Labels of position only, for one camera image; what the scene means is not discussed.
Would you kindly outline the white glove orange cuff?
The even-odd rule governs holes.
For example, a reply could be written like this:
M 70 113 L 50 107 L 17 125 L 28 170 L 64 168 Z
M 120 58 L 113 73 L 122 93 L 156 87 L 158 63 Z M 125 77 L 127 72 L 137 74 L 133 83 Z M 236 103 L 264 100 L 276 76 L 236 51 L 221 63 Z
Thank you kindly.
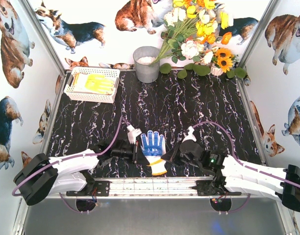
M 73 80 L 74 92 L 111 95 L 115 82 L 105 75 L 78 73 Z
M 148 130 L 141 135 L 142 152 L 151 167 L 152 176 L 160 176 L 167 173 L 166 161 L 161 157 L 166 154 L 165 137 L 157 131 Z

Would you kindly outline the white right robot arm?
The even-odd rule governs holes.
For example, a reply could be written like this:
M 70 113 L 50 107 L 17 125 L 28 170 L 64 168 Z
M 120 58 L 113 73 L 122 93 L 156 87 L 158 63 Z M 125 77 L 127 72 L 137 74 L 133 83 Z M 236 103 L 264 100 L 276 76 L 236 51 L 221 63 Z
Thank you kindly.
M 189 164 L 212 176 L 193 186 L 200 196 L 253 194 L 300 212 L 300 168 L 295 165 L 273 168 L 239 161 L 223 152 L 205 150 L 193 140 L 177 143 L 162 159 L 175 165 Z

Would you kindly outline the white glove orange cuff top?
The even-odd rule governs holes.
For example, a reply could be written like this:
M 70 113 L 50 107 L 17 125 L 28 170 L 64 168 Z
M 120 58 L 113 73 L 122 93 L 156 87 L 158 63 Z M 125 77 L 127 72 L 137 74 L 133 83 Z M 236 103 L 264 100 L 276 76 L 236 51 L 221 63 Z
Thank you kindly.
M 142 152 L 151 167 L 152 176 L 160 176 L 167 173 L 166 161 L 161 157 L 166 154 L 165 137 L 157 131 L 148 130 L 141 135 Z

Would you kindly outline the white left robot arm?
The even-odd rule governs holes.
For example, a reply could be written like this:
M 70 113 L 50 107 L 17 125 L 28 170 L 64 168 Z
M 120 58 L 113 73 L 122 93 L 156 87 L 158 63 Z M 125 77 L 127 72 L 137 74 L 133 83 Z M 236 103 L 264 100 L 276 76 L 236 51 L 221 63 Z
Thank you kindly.
M 15 176 L 14 183 L 29 206 L 57 193 L 90 196 L 99 188 L 89 171 L 108 164 L 113 158 L 124 159 L 129 164 L 149 165 L 139 141 L 133 144 L 128 140 L 99 141 L 89 149 L 68 156 L 38 154 Z

